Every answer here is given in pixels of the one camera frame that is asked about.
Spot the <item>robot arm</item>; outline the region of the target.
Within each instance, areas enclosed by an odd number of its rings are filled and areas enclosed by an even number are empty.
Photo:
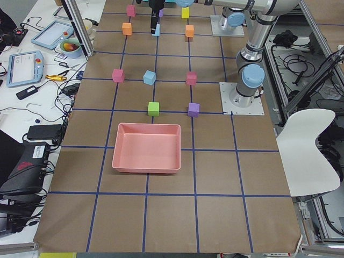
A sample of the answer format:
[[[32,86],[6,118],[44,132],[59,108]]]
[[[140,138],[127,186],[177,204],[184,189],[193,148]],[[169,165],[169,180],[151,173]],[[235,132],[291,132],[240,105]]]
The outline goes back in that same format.
[[[223,7],[218,25],[221,30],[226,31],[243,25],[245,15],[243,9]]]
[[[236,56],[238,82],[236,88],[229,94],[233,105],[240,108],[250,106],[257,89],[265,78],[265,72],[259,62],[262,60],[262,51],[267,37],[276,19],[295,8],[299,1],[176,1],[176,3],[183,8],[197,3],[257,12],[246,46]]]

